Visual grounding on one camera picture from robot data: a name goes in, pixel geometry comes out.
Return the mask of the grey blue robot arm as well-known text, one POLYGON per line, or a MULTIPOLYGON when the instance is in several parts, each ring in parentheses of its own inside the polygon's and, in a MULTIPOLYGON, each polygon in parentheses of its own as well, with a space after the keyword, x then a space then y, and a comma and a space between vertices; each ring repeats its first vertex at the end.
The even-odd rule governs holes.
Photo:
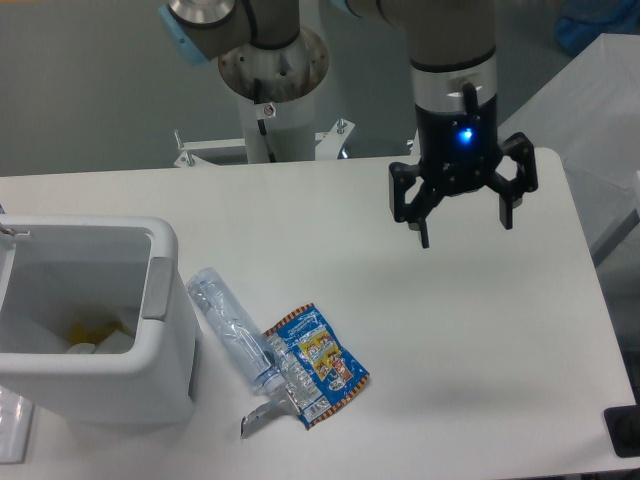
MULTIPOLYGON (((408 41, 420 158, 389 167, 394 220, 427 242, 427 217, 443 199, 489 188, 499 197, 502 225, 511 228, 538 177, 529 139, 498 137, 494 3, 343 1, 340 8, 381 20, 408 41)), ((159 15, 182 55, 195 64, 216 61, 245 101, 250 162, 314 158, 310 120, 298 104, 325 79, 329 55, 302 26, 298 2, 168 1, 159 15)))

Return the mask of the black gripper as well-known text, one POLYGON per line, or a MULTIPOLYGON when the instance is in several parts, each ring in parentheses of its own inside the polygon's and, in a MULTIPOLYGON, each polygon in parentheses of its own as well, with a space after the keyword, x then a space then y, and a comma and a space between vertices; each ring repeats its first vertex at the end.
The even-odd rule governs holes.
POLYGON ((526 193, 538 189, 535 149, 523 132, 516 132, 500 146, 497 141, 497 98, 481 104, 475 114, 442 113, 416 106, 421 149, 418 164, 389 165, 389 207, 396 223, 406 223, 419 234, 421 246, 430 246, 427 217, 443 194, 463 194, 485 186, 499 195, 499 218, 506 230, 513 228, 513 212, 526 193), (503 157, 516 164, 507 180, 496 171, 503 157), (407 192, 421 180, 411 201, 407 192))

